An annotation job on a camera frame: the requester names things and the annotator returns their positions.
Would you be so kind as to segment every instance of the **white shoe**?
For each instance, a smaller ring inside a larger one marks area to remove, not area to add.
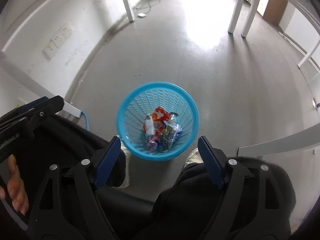
[[[121,141],[121,150],[124,152],[125,155],[125,177],[122,184],[116,188],[125,188],[129,187],[130,185],[130,175],[129,175],[129,161],[131,157],[131,152],[127,149],[127,147]]]
[[[188,156],[186,162],[184,163],[184,166],[187,166],[190,163],[203,163],[203,160],[200,156],[200,153],[198,151],[198,148],[194,149]]]

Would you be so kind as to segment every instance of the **human hand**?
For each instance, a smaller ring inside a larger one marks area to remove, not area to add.
[[[12,206],[15,211],[18,212],[19,210],[22,215],[25,215],[29,209],[29,201],[24,189],[23,180],[20,178],[19,168],[14,155],[10,155],[8,158],[8,168],[11,177],[8,180],[7,189],[12,199]],[[2,187],[0,187],[0,199],[5,199],[5,191]]]

